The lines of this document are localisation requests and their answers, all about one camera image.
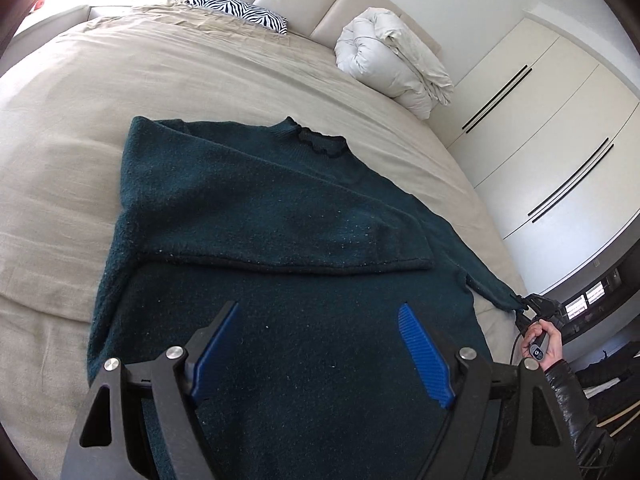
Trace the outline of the right hand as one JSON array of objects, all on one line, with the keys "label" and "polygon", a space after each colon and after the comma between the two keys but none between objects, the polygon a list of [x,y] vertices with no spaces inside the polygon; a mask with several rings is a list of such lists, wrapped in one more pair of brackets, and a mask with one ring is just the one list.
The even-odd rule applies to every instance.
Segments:
[{"label": "right hand", "polygon": [[563,359],[561,332],[551,322],[539,320],[528,326],[521,343],[524,358],[538,362],[544,372]]}]

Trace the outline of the black leather jacket forearm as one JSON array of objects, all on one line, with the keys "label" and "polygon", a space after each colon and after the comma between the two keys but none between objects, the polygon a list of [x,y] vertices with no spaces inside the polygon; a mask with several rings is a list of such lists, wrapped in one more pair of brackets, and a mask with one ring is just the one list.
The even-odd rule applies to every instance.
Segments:
[{"label": "black leather jacket forearm", "polygon": [[559,403],[583,479],[604,479],[612,467],[615,443],[598,427],[577,377],[563,359],[544,372]]}]

